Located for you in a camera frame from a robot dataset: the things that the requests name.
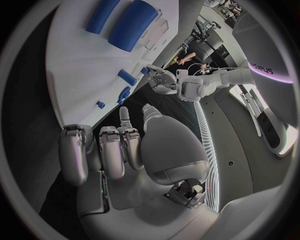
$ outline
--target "person's arm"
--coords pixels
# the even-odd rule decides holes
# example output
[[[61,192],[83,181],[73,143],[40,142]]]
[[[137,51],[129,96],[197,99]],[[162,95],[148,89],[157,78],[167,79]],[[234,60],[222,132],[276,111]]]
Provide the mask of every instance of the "person's arm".
[[[192,52],[188,55],[186,55],[183,59],[181,59],[180,61],[177,62],[178,65],[183,65],[185,62],[187,61],[191,61],[193,57],[196,56],[195,52]]]

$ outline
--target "purple light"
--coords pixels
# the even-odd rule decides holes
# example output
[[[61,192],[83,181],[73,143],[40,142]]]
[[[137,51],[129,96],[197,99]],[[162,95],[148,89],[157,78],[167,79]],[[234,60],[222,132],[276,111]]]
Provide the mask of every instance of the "purple light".
[[[248,66],[249,68],[253,71],[253,72],[256,72],[257,74],[259,75],[262,75],[264,77],[267,77],[269,79],[273,79],[275,81],[278,81],[278,82],[282,82],[282,83],[286,83],[286,84],[293,84],[294,81],[291,80],[290,78],[287,78],[287,79],[280,79],[280,78],[277,78],[277,77],[274,77],[274,76],[270,76],[266,73],[263,73],[262,71],[258,71],[255,67],[253,67],[249,62],[248,62]]]

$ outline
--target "robotic hand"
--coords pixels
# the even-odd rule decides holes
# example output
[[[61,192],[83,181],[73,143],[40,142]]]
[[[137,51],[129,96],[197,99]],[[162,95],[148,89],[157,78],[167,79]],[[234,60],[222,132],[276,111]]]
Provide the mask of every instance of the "robotic hand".
[[[149,83],[158,94],[177,94],[183,101],[198,102],[212,94],[217,88],[226,88],[230,84],[254,84],[249,68],[227,71],[219,69],[211,75],[189,75],[188,70],[178,69],[176,77],[162,68],[148,65],[151,70]]]

